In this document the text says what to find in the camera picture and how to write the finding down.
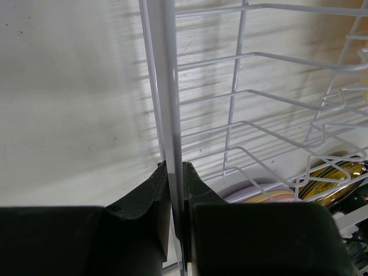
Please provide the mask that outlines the lilac plastic plate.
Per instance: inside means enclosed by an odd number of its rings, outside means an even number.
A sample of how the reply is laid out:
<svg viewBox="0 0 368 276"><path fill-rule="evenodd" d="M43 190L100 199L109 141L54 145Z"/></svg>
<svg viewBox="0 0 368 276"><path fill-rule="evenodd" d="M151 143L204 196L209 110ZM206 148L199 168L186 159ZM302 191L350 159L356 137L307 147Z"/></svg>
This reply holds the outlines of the lilac plastic plate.
<svg viewBox="0 0 368 276"><path fill-rule="evenodd" d="M256 186L250 186L236 191L224 198L228 203L241 203L251 197L262 195L263 193Z"/></svg>

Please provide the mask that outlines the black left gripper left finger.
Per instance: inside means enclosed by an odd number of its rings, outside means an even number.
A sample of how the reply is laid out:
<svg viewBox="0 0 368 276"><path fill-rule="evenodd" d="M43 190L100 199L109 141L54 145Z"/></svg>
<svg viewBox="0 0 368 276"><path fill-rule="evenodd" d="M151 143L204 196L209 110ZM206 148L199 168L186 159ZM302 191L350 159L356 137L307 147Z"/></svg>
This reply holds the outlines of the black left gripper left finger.
<svg viewBox="0 0 368 276"><path fill-rule="evenodd" d="M106 207L3 207L1 274L160 275L169 226L165 163Z"/></svg>

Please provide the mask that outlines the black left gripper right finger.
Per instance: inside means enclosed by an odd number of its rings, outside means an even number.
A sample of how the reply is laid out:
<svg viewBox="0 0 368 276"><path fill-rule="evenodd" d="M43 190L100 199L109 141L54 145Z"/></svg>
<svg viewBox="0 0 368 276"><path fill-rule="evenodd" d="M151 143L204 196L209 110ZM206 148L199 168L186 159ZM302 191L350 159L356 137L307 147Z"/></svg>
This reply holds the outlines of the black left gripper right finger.
<svg viewBox="0 0 368 276"><path fill-rule="evenodd" d="M183 165L186 261L194 275L353 275L335 222L314 203L230 204Z"/></svg>

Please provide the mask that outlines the cream orange plastic plate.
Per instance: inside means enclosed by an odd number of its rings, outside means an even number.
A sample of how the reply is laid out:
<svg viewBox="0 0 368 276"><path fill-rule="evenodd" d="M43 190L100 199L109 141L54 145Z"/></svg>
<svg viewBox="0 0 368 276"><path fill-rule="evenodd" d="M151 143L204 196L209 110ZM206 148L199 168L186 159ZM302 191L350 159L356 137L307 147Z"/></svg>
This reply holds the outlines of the cream orange plastic plate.
<svg viewBox="0 0 368 276"><path fill-rule="evenodd" d="M286 190L286 189L277 189L277 190L271 190L267 191L267 193L270 195L270 197L277 201L277 202L292 202L294 201L294 192L292 190ZM268 203L271 202L271 199L269 199L268 196L261 193L258 195L255 195L247 200L244 200L244 204L253 204L253 203Z"/></svg>

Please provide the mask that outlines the white wire dish rack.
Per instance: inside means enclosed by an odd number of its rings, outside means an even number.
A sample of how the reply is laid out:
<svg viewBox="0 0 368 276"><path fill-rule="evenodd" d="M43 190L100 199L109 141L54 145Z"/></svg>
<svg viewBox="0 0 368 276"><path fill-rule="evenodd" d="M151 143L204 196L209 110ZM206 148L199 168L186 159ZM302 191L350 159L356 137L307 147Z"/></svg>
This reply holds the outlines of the white wire dish rack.
<svg viewBox="0 0 368 276"><path fill-rule="evenodd" d="M175 275L186 261L183 163L219 196L246 187L298 196L310 174L367 161L367 73L323 106L315 16L367 16L366 1L140 1L161 158L172 199Z"/></svg>

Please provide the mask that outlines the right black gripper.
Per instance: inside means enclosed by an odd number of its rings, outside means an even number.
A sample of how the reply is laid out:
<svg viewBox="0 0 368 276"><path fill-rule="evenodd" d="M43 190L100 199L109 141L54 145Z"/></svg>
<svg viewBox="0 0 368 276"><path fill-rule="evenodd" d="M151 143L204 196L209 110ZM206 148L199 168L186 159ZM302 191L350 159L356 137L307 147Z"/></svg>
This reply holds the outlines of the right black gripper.
<svg viewBox="0 0 368 276"><path fill-rule="evenodd" d="M356 191L330 208L349 251L367 253L367 194Z"/></svg>

